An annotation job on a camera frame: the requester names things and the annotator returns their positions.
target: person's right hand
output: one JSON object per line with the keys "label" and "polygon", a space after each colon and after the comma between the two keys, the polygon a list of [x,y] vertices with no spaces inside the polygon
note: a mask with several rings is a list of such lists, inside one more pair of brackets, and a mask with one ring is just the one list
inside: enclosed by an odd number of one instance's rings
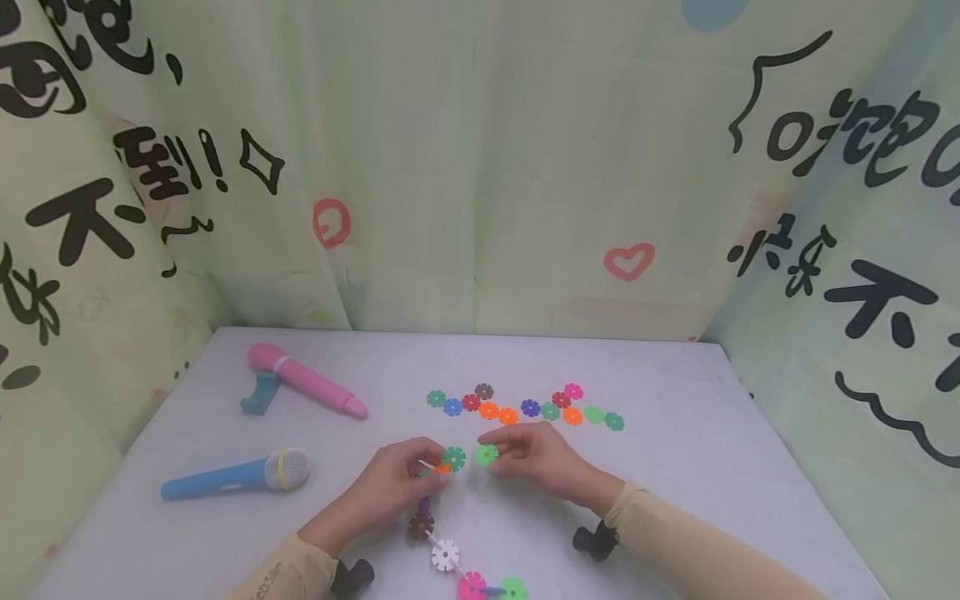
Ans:
{"label": "person's right hand", "polygon": [[546,421],[507,425],[488,431],[477,442],[493,444],[500,453],[488,467],[492,475],[528,479],[544,492],[588,508],[601,518],[623,490],[623,480],[581,458]]}

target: orange snowflake block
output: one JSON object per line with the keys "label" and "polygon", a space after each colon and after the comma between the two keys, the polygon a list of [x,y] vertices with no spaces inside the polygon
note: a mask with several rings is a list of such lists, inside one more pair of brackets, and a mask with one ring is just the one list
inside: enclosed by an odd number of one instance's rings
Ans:
{"label": "orange snowflake block", "polygon": [[480,416],[486,420],[494,420],[500,416],[500,407],[493,402],[484,402],[480,405]]}
{"label": "orange snowflake block", "polygon": [[500,422],[504,425],[513,425],[514,423],[520,420],[519,415],[516,411],[509,406],[504,406],[500,409]]}
{"label": "orange snowflake block", "polygon": [[579,425],[584,422],[584,414],[572,406],[564,408],[564,420],[571,425]]}

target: red circle drawing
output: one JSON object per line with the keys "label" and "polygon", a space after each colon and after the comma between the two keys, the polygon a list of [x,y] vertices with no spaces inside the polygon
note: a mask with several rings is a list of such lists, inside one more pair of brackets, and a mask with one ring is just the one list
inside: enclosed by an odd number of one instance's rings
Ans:
{"label": "red circle drawing", "polygon": [[[328,209],[333,209],[340,213],[340,229],[329,236],[327,236],[327,234],[330,228],[320,224],[320,215]],[[317,241],[320,242],[320,245],[327,250],[336,248],[347,241],[347,237],[350,235],[350,225],[350,211],[347,210],[344,203],[336,198],[324,198],[323,200],[318,200],[317,203],[313,205],[313,234],[317,236]]]}

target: forearm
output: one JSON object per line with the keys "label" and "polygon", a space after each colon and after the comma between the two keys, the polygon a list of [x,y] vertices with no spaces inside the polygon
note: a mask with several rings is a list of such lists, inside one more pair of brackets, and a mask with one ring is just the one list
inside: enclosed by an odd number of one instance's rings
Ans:
{"label": "forearm", "polygon": [[633,484],[604,521],[683,600],[826,600],[786,567]]}
{"label": "forearm", "polygon": [[227,600],[314,600],[330,589],[337,561],[320,548],[287,536]]}

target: curved line drawing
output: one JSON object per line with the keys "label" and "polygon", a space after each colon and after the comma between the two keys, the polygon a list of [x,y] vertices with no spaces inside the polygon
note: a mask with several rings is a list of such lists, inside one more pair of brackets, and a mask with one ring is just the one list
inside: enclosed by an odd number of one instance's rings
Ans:
{"label": "curved line drawing", "polygon": [[867,404],[870,404],[870,410],[874,413],[874,417],[876,417],[878,421],[892,429],[899,429],[901,431],[909,431],[912,433],[913,437],[917,439],[917,444],[924,449],[924,452],[930,455],[930,458],[942,465],[946,465],[947,467],[960,468],[960,456],[949,456],[948,454],[944,454],[937,448],[933,447],[933,444],[930,443],[930,439],[926,436],[926,429],[924,428],[923,423],[915,420],[900,420],[891,417],[886,413],[886,411],[883,410],[883,406],[880,404],[880,396],[869,392],[856,392],[851,390],[847,387],[847,383],[844,381],[843,373],[840,371],[836,372],[836,374],[833,376],[833,380],[846,397],[858,402],[866,402]]}
{"label": "curved line drawing", "polygon": [[213,230],[213,219],[207,219],[206,224],[197,217],[190,217],[190,227],[187,228],[161,228],[160,229],[160,240],[164,244],[167,243],[167,238],[171,235],[190,235],[191,233],[196,233],[197,231],[203,229],[207,233],[210,233]]}
{"label": "curved line drawing", "polygon": [[795,50],[789,54],[781,54],[776,56],[761,54],[754,59],[754,92],[750,95],[750,102],[747,103],[747,106],[743,109],[743,112],[733,119],[733,121],[730,123],[730,126],[727,127],[730,135],[733,136],[734,154],[740,152],[740,148],[743,146],[743,133],[740,132],[740,124],[743,123],[743,120],[746,119],[747,115],[749,115],[751,110],[754,109],[754,106],[756,106],[756,101],[760,98],[760,90],[763,88],[763,69],[771,66],[784,66],[785,64],[790,64],[791,62],[803,60],[817,50],[820,50],[820,48],[826,44],[831,37],[833,37],[833,30],[828,30],[800,50]]}

